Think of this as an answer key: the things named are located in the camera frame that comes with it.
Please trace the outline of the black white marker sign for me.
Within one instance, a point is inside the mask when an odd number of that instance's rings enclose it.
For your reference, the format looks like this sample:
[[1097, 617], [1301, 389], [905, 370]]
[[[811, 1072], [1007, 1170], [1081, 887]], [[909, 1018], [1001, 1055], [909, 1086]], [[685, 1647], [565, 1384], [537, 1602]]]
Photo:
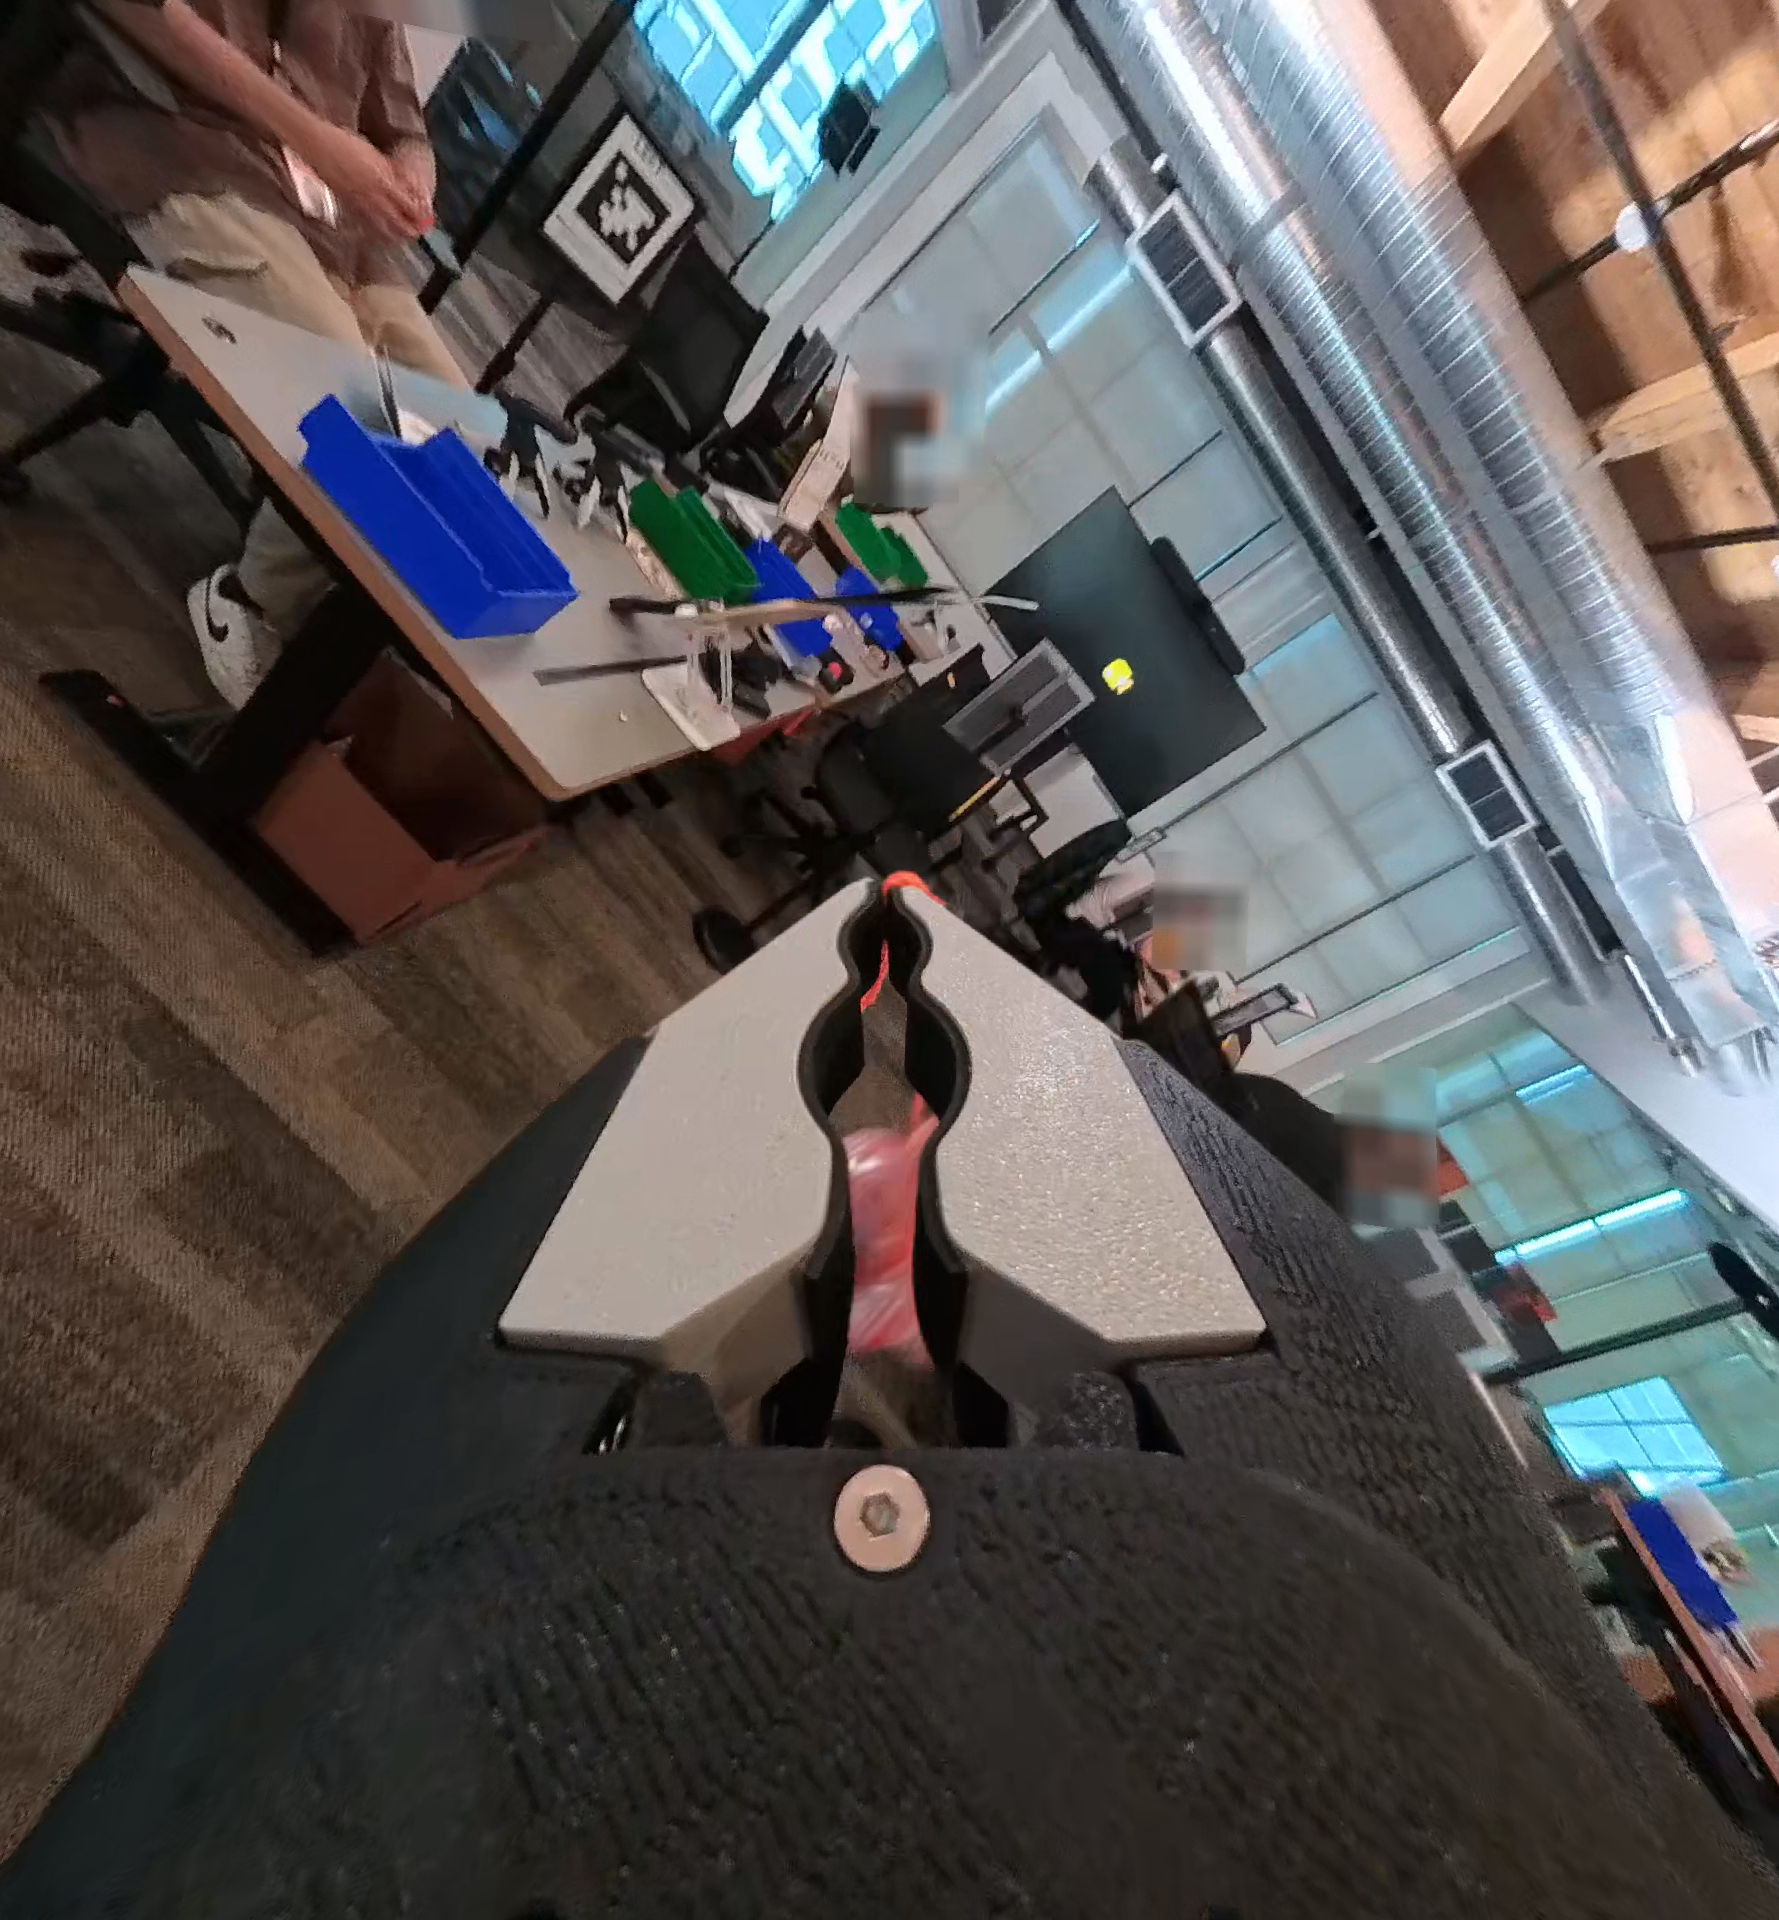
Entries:
[[635, 117], [617, 107], [539, 223], [553, 257], [607, 306], [627, 306], [701, 209]]

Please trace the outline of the grey desktop device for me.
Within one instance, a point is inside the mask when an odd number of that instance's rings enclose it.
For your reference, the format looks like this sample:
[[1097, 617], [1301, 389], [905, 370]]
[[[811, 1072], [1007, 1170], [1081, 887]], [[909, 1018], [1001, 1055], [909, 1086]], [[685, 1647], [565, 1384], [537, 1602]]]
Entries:
[[991, 774], [1017, 769], [1093, 705], [1093, 688], [1049, 639], [955, 708], [945, 735]]

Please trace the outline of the grey work table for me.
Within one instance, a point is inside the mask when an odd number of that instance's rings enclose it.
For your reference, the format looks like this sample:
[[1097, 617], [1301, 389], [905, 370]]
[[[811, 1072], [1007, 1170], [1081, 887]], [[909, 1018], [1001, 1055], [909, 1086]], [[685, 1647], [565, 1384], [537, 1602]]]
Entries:
[[659, 561], [603, 519], [577, 526], [563, 507], [539, 534], [577, 598], [529, 636], [449, 636], [303, 470], [307, 411], [335, 399], [355, 414], [373, 412], [371, 357], [151, 270], [127, 274], [117, 294], [251, 458], [299, 537], [311, 537], [323, 565], [355, 591], [355, 610], [379, 617], [383, 643], [419, 661], [545, 803], [691, 755], [741, 756], [765, 736], [801, 730], [805, 715], [859, 708], [901, 682], [899, 666], [843, 629], [835, 643], [853, 682], [839, 692], [785, 677], [767, 691], [761, 718], [703, 699], [675, 622], [613, 612], [621, 598], [675, 596]]

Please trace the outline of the green parts bin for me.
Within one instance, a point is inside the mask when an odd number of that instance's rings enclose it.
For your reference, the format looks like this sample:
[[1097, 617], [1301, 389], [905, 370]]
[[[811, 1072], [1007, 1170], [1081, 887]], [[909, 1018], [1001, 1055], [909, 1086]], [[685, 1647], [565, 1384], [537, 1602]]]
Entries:
[[929, 575], [915, 550], [893, 526], [879, 522], [865, 507], [841, 502], [833, 512], [835, 537], [853, 565], [885, 591], [929, 589]]
[[627, 519], [685, 598], [731, 608], [757, 600], [755, 566], [699, 491], [667, 492], [645, 478], [627, 494]]

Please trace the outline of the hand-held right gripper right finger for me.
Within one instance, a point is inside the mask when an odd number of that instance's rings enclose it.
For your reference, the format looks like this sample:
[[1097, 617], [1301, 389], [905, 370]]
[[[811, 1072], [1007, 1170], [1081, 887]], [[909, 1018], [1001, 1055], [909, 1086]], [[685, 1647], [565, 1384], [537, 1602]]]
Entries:
[[935, 1110], [917, 1302], [943, 1370], [1003, 1399], [1245, 1355], [1265, 1320], [1117, 1036], [923, 890], [893, 950]]

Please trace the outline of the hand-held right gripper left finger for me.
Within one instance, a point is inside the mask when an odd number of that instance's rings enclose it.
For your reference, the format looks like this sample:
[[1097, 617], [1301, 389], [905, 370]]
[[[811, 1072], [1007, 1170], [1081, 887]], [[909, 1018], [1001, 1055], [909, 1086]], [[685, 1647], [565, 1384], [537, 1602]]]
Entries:
[[859, 1072], [855, 880], [663, 1018], [499, 1319], [517, 1351], [689, 1374], [727, 1407], [833, 1378], [853, 1295], [831, 1109]]

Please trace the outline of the red white yo-yo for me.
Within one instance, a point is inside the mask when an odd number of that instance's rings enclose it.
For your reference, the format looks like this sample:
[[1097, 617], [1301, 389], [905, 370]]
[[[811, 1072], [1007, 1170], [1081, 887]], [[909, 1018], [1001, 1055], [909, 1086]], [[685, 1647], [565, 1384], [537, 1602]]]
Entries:
[[847, 1351], [853, 1359], [893, 1359], [919, 1370], [931, 1357], [915, 1302], [915, 1229], [919, 1174], [937, 1116], [921, 1096], [899, 1127], [845, 1134], [853, 1232], [853, 1292]]

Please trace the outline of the large blue parts bin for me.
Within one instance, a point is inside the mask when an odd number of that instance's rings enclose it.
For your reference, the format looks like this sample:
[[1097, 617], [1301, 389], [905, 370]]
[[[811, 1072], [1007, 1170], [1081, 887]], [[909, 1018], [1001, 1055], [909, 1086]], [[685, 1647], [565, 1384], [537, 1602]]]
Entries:
[[577, 600], [567, 566], [453, 428], [409, 445], [325, 396], [299, 435], [301, 469], [447, 636], [523, 639]]

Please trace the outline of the black office chair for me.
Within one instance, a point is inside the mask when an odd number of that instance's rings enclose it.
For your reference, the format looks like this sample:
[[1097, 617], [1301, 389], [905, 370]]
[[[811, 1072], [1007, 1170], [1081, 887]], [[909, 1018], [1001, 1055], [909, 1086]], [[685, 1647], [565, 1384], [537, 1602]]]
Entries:
[[1023, 766], [991, 774], [943, 730], [983, 685], [969, 686], [965, 671], [941, 674], [903, 697], [873, 723], [845, 723], [815, 756], [803, 800], [815, 804], [807, 821], [775, 791], [747, 795], [721, 851], [739, 858], [765, 849], [789, 858], [797, 876], [757, 915], [739, 918], [725, 906], [705, 906], [691, 935], [713, 973], [729, 973], [757, 948], [757, 937], [797, 902], [817, 905], [853, 866], [887, 878], [911, 872], [935, 876], [961, 863], [961, 831], [1003, 791], [1023, 800], [1019, 817], [997, 824], [995, 849], [1015, 849], [1045, 824], [1045, 811], [1023, 778]]

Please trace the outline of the black stool chair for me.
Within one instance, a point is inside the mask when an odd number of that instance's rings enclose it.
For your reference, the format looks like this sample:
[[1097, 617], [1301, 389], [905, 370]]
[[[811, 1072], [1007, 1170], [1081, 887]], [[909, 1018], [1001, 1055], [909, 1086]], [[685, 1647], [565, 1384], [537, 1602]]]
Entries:
[[243, 516], [245, 499], [211, 442], [215, 418], [115, 298], [141, 252], [69, 167], [51, 126], [71, 66], [95, 70], [129, 104], [177, 107], [163, 75], [95, 6], [0, 3], [0, 333], [91, 374], [57, 414], [0, 447], [0, 505], [27, 499], [29, 465], [43, 453], [93, 426], [145, 418], [211, 496]]

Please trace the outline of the silver spiral air duct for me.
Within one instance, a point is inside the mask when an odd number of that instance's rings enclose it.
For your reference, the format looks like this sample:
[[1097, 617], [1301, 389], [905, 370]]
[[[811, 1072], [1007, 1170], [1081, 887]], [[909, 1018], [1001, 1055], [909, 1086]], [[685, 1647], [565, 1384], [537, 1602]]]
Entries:
[[1580, 876], [1779, 1051], [1779, 827], [1371, 4], [1081, 4]]

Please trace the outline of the cardboard box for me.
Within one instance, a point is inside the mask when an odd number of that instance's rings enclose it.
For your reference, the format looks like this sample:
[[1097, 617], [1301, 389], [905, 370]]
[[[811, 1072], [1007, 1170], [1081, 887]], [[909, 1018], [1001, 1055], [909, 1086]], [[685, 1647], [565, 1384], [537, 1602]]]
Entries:
[[539, 849], [545, 827], [545, 804], [467, 710], [391, 655], [251, 817], [267, 853], [361, 948], [477, 898]]

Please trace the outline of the black wall screen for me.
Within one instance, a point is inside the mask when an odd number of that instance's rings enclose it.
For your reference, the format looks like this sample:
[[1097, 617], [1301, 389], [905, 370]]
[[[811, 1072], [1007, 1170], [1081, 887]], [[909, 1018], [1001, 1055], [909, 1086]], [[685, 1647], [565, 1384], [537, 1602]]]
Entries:
[[1051, 645], [1089, 705], [1069, 740], [1133, 819], [1265, 733], [1241, 655], [1179, 550], [1101, 492], [983, 589], [1021, 659]]

